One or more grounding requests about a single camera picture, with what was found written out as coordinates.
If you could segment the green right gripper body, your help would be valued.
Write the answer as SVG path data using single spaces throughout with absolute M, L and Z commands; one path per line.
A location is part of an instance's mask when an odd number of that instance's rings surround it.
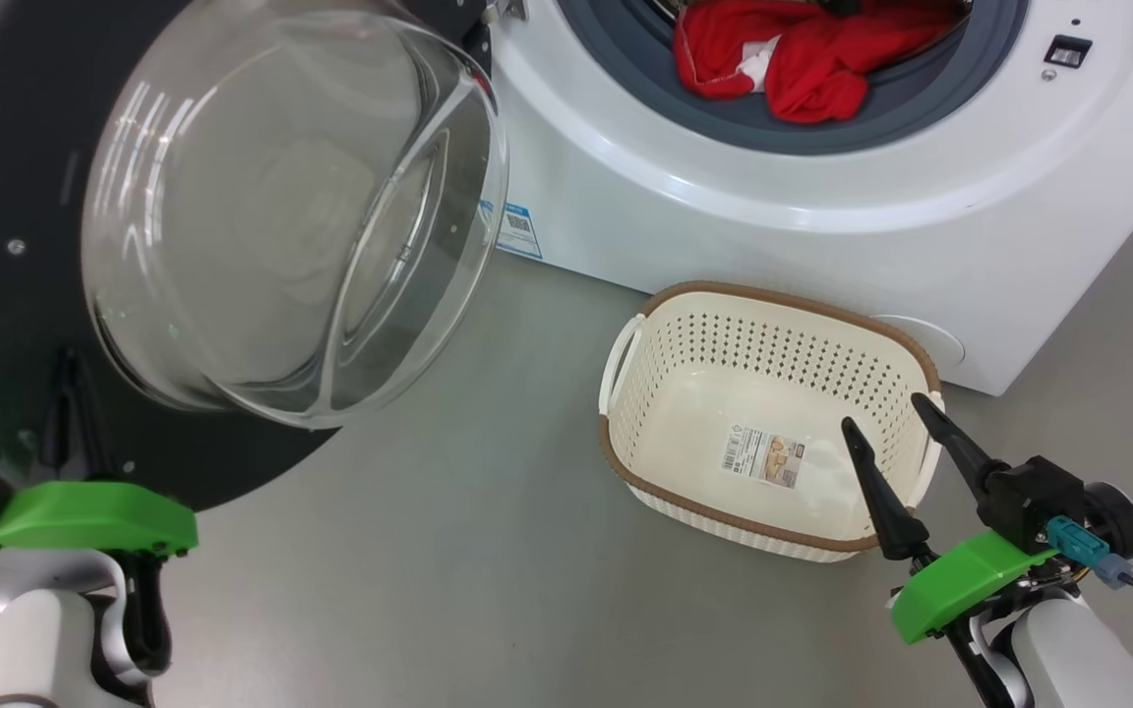
M 1056 553 L 1049 546 L 1020 551 L 994 530 L 983 530 L 918 569 L 891 602 L 891 621 L 905 645 L 915 645 Z

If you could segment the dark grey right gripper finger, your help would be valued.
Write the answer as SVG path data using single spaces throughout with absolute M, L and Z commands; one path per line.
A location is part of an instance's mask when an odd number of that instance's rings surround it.
M 932 551 L 927 545 L 929 532 L 903 506 L 898 495 L 878 470 L 874 447 L 864 438 L 864 432 L 860 430 L 851 417 L 842 420 L 841 432 L 850 460 L 853 461 L 881 555 L 891 561 L 932 561 Z
M 957 467 L 973 498 L 983 500 L 990 476 L 1006 471 L 1011 466 L 998 458 L 989 457 L 976 440 L 959 427 L 957 423 L 949 420 L 948 413 L 945 413 L 930 396 L 917 391 L 910 400 L 927 434 L 949 454 L 949 460 Z

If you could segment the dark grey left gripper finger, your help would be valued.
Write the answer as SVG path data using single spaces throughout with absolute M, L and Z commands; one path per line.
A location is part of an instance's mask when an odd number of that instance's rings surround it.
M 86 479 L 113 481 L 117 478 L 114 451 L 100 416 L 97 394 L 91 389 L 85 372 L 75 372 L 75 413 L 78 443 L 87 467 Z
M 54 478 L 62 478 L 63 467 L 80 452 L 80 358 L 73 349 L 62 349 L 51 377 L 40 438 L 40 464 Z

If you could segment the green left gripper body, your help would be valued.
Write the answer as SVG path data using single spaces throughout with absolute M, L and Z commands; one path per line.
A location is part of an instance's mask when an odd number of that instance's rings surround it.
M 0 551 L 152 553 L 199 546 L 195 512 L 139 485 L 48 481 L 18 492 L 0 512 Z

